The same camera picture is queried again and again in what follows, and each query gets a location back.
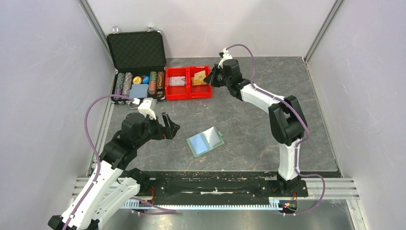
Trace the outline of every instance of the wire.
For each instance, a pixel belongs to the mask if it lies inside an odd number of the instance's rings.
[[[287,209],[289,209],[289,210],[291,210],[291,211],[293,211],[293,212],[295,212],[296,210],[294,210],[294,209],[292,209],[292,208],[290,208],[290,207],[286,207]]]
[[[99,97],[98,99],[94,100],[94,102],[92,102],[90,104],[90,106],[88,107],[86,114],[85,114],[85,134],[86,134],[86,138],[88,139],[88,142],[90,144],[91,149],[93,150],[93,154],[96,158],[96,174],[93,178],[93,182],[91,183],[90,186],[88,187],[88,189],[85,191],[85,193],[83,194],[83,196],[80,198],[80,200],[78,201],[78,203],[76,204],[76,206],[73,208],[72,212],[69,215],[69,218],[66,220],[62,230],[66,230],[66,228],[68,227],[70,221],[72,220],[71,216],[74,216],[76,211],[79,209],[80,205],[82,204],[82,202],[84,201],[84,199],[86,198],[86,196],[89,194],[89,192],[91,191],[91,189],[93,188],[93,186],[95,185],[95,183],[97,182],[97,178],[99,178],[99,174],[100,174],[100,167],[101,167],[101,163],[100,163],[100,157],[99,157],[99,153],[96,150],[96,147],[94,146],[90,135],[89,135],[89,130],[88,130],[88,116],[89,116],[89,112],[92,109],[92,107],[98,102],[101,101],[104,98],[108,98],[108,97],[118,97],[118,98],[122,98],[122,99],[127,99],[127,100],[133,100],[130,97],[127,96],[123,96],[123,95],[116,95],[116,94],[110,94],[110,95],[106,95],[103,97]]]
[[[140,198],[137,198],[137,197],[132,197],[130,199],[138,200],[139,202],[144,203],[144,204],[146,204],[146,205],[148,205],[150,207],[154,207],[156,209],[159,209],[159,210],[163,211],[163,212],[145,212],[145,213],[140,212],[139,214],[142,215],[142,216],[156,216],[156,215],[166,215],[166,214],[175,214],[175,213],[177,213],[176,210],[166,209],[166,208],[163,208],[163,207],[158,207],[156,205],[148,203],[147,201],[145,201],[143,199],[140,199]]]
[[[255,90],[257,90],[257,91],[259,91],[259,92],[261,92],[261,93],[263,93],[263,94],[265,94],[265,95],[271,97],[271,98],[274,99],[274,100],[277,100],[277,101],[281,102],[281,103],[284,104],[286,107],[288,107],[288,108],[293,112],[293,114],[296,116],[296,118],[299,120],[300,124],[302,125],[302,127],[303,127],[303,129],[304,129],[304,131],[305,131],[305,133],[306,133],[305,138],[303,138],[302,140],[298,141],[298,142],[295,144],[295,147],[294,147],[294,171],[295,171],[299,176],[301,176],[301,177],[318,177],[318,178],[320,178],[320,179],[321,179],[321,182],[323,183],[323,191],[321,192],[321,196],[320,196],[319,200],[317,201],[317,203],[316,203],[313,207],[311,207],[311,208],[309,208],[309,209],[306,209],[306,210],[304,210],[304,211],[298,212],[298,213],[288,214],[288,215],[290,215],[290,216],[295,216],[295,215],[300,215],[300,214],[307,213],[307,212],[309,212],[309,211],[315,209],[317,206],[320,205],[321,201],[323,200],[324,193],[326,192],[326,182],[325,182],[324,178],[323,178],[321,175],[319,175],[319,174],[308,174],[308,175],[305,175],[305,174],[301,174],[301,173],[299,172],[299,165],[298,165],[298,163],[299,163],[299,162],[298,162],[299,153],[298,153],[298,150],[299,150],[299,148],[300,148],[300,144],[301,144],[302,142],[304,142],[304,141],[307,141],[307,140],[310,138],[309,129],[307,128],[307,126],[306,126],[305,122],[303,121],[303,119],[299,116],[299,114],[296,112],[296,110],[293,109],[293,107],[292,107],[289,103],[287,103],[285,100],[283,100],[283,99],[281,99],[281,98],[275,96],[274,94],[269,93],[269,92],[267,92],[267,91],[265,91],[265,90],[263,90],[263,89],[257,87],[257,86],[254,84],[255,67],[256,67],[255,60],[254,60],[254,55],[252,54],[251,50],[250,50],[246,45],[243,45],[243,44],[234,44],[234,45],[232,45],[232,46],[227,47],[226,50],[231,49],[231,48],[233,48],[233,47],[235,47],[235,46],[242,46],[242,47],[244,47],[244,48],[249,52],[249,54],[251,55],[252,64],[253,64],[253,67],[254,67],[254,72],[252,73],[252,77],[251,77],[251,86],[252,86]]]
[[[154,195],[154,187],[152,186],[149,190],[151,190],[151,193],[152,193],[152,199],[151,199],[151,203],[152,204],[154,204],[154,198],[155,198],[155,195]]]

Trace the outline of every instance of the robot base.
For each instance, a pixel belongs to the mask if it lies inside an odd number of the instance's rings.
[[[48,226],[50,226],[52,229],[55,230],[62,230],[64,226],[64,222],[62,221],[61,216],[52,216],[51,219],[48,221]],[[97,230],[99,229],[98,227],[99,220],[91,220],[89,227],[86,230]],[[76,226],[67,227],[66,230],[76,230]]]
[[[299,176],[286,181],[279,174],[276,175],[276,180],[261,181],[262,194],[270,197],[292,197],[296,193],[297,197],[308,197],[306,181],[301,180]]]

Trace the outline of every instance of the gray mat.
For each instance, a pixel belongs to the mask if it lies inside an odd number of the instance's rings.
[[[251,59],[236,58],[244,78],[252,76]],[[168,59],[169,67],[210,65],[219,58]],[[302,171],[336,171],[337,165],[306,67],[300,57],[257,57],[256,84],[282,96],[294,95],[304,111],[311,139],[300,149]],[[114,106],[107,140],[134,112],[127,105]],[[213,88],[211,99],[157,103],[155,113],[167,112],[180,125],[173,140],[149,141],[138,150],[128,168],[141,170],[250,170],[276,171],[279,147],[271,134],[268,114],[232,97],[226,87]],[[225,144],[195,158],[186,138],[212,126],[224,134]]]

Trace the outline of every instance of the white wall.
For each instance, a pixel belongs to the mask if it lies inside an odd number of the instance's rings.
[[[162,30],[167,57],[304,56],[334,0],[88,0],[104,32]],[[234,56],[248,56],[242,48]]]
[[[88,168],[83,117],[113,65],[77,1],[0,5],[0,229],[46,230]]]
[[[372,230],[404,229],[406,2],[345,1],[310,61],[333,144]]]

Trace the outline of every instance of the yellow poker chip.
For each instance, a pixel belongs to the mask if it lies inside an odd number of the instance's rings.
[[[137,76],[137,77],[135,77],[135,78],[133,79],[133,84],[140,84],[141,81],[142,81],[142,78],[139,77],[139,76]]]

